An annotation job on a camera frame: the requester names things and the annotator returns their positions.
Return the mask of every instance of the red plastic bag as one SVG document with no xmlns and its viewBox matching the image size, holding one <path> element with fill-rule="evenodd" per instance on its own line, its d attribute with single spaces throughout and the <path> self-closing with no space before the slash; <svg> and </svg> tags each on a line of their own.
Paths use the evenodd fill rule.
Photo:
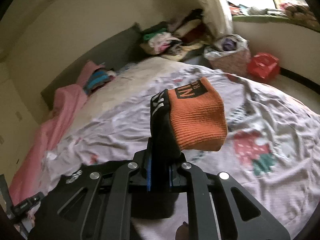
<svg viewBox="0 0 320 240">
<path fill-rule="evenodd" d="M 279 59 L 269 53 L 258 53 L 247 67 L 248 73 L 258 82 L 269 82 L 280 73 Z"/>
</svg>

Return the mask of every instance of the headboard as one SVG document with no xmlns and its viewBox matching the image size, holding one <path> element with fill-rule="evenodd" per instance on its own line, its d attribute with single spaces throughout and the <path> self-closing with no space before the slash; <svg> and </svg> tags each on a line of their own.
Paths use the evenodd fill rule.
<svg viewBox="0 0 320 240">
<path fill-rule="evenodd" d="M 53 107 L 55 90 L 74 84 L 88 60 L 97 65 L 105 63 L 107 69 L 118 70 L 129 62 L 139 62 L 148 57 L 140 48 L 140 41 L 141 30 L 139 25 L 135 23 L 129 29 L 110 37 L 83 54 L 41 91 L 49 109 L 52 110 Z"/>
</svg>

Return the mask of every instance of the silver screw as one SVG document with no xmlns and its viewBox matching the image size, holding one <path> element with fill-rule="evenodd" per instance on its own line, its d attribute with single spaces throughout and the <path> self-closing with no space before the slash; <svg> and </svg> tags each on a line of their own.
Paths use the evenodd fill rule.
<svg viewBox="0 0 320 240">
<path fill-rule="evenodd" d="M 98 172 L 93 172 L 90 174 L 90 179 L 98 179 L 100 174 Z"/>
<path fill-rule="evenodd" d="M 190 163 L 183 163 L 181 164 L 181 167 L 184 169 L 190 169 L 191 168 L 191 164 Z"/>
<path fill-rule="evenodd" d="M 220 177 L 221 179 L 229 179 L 229 174 L 226 173 L 226 172 L 220 172 L 220 173 L 219 173 L 219 177 Z"/>
<path fill-rule="evenodd" d="M 136 167 L 138 167 L 137 163 L 128 163 L 128 168 L 129 169 L 135 169 Z"/>
</svg>

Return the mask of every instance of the green window sill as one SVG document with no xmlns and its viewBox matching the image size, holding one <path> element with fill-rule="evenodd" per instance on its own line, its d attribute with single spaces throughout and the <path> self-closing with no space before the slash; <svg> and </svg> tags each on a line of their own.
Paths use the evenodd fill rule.
<svg viewBox="0 0 320 240">
<path fill-rule="evenodd" d="M 299 25 L 310 30 L 320 33 L 320 27 L 312 27 L 301 21 L 292 20 L 286 17 L 272 16 L 272 15 L 239 15 L 233 16 L 234 22 L 246 22 L 246 23 L 290 23 Z"/>
</svg>

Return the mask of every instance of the curtain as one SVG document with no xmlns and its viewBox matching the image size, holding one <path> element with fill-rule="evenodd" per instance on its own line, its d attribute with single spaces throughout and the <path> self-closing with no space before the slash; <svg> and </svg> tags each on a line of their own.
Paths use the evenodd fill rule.
<svg viewBox="0 0 320 240">
<path fill-rule="evenodd" d="M 233 33 L 232 16 L 227 0 L 198 0 L 204 9 L 203 22 L 215 38 Z"/>
</svg>

